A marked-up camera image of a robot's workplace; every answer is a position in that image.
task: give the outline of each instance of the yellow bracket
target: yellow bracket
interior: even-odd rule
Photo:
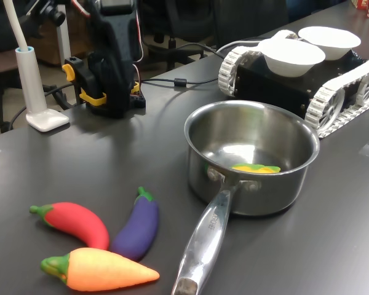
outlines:
[[[136,82],[134,88],[131,89],[131,94],[133,94],[135,92],[139,92],[139,91],[140,91],[140,84],[138,82]]]
[[[71,65],[66,63],[65,65],[61,66],[61,68],[64,70],[64,72],[66,72],[68,82],[75,80],[75,72]]]
[[[83,88],[81,88],[81,94],[79,97],[90,103],[92,106],[101,106],[102,104],[106,104],[106,94],[103,92],[103,95],[104,97],[101,98],[92,98],[86,94]]]

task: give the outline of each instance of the gray table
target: gray table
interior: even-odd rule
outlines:
[[[369,21],[348,4],[293,23],[330,25],[363,38],[369,57]],[[206,58],[162,77],[201,81],[221,61]],[[84,205],[112,237],[125,224],[138,186],[161,208],[157,239],[142,263],[158,270],[157,283],[107,294],[170,294],[184,247],[205,204],[186,181],[183,124],[198,107],[225,99],[216,84],[144,85],[146,114],[124,120],[67,112],[71,126],[48,134],[31,127],[0,136],[0,294],[78,294],[39,270],[49,256],[84,246],[30,216],[30,205],[60,201]],[[204,295],[369,295],[369,111],[322,141],[300,198],[285,214],[232,216]]]

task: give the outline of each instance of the saucepan handle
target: saucepan handle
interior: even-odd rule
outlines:
[[[223,183],[202,213],[186,246],[171,295],[200,294],[218,256],[236,189]]]

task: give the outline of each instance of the stainless steel saucepan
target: stainless steel saucepan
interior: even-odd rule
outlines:
[[[229,213],[262,216],[289,207],[320,142],[298,116],[251,101],[206,105],[188,117],[184,133],[189,184],[210,203],[185,249],[172,295],[199,295],[218,256]],[[281,170],[259,174],[232,168],[240,163]]]

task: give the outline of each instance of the saucepan rim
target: saucepan rim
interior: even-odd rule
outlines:
[[[282,112],[283,114],[286,114],[287,116],[291,117],[292,119],[296,119],[311,135],[311,140],[313,140],[314,142],[314,150],[312,155],[310,156],[310,158],[308,158],[308,160],[303,163],[302,165],[295,167],[291,170],[287,170],[287,171],[283,171],[283,172],[278,172],[278,173],[266,173],[266,174],[260,174],[260,173],[252,173],[252,172],[246,172],[246,171],[239,171],[230,167],[225,167],[220,165],[219,163],[209,159],[207,156],[205,156],[203,153],[201,153],[192,143],[191,139],[190,139],[190,135],[189,135],[189,129],[190,126],[192,125],[192,123],[196,120],[197,117],[201,116],[203,113],[205,113],[207,110],[212,109],[212,108],[216,108],[216,106],[221,106],[221,105],[236,105],[236,106],[253,106],[256,108],[270,108],[279,112]],[[301,170],[303,168],[305,168],[306,166],[308,166],[311,162],[314,161],[314,159],[317,157],[317,155],[319,154],[320,151],[320,140],[319,137],[317,136],[317,132],[311,128],[308,123],[306,123],[302,118],[300,118],[299,116],[297,116],[296,114],[289,112],[285,109],[282,109],[278,106],[273,106],[271,104],[267,104],[267,103],[258,103],[255,101],[245,101],[245,100],[228,100],[228,101],[219,101],[217,103],[210,103],[207,104],[205,106],[202,106],[201,108],[195,110],[194,112],[191,113],[191,115],[186,119],[186,122],[184,123],[184,135],[186,137],[186,140],[188,142],[188,144],[190,145],[190,147],[197,153],[199,154],[204,160],[206,160],[208,163],[213,164],[216,167],[219,167],[221,169],[225,169],[227,171],[230,172],[234,172],[234,173],[238,173],[239,175],[254,175],[254,176],[265,176],[265,177],[270,177],[270,176],[278,176],[278,175],[285,175],[285,174],[290,174],[293,173],[295,171]]]

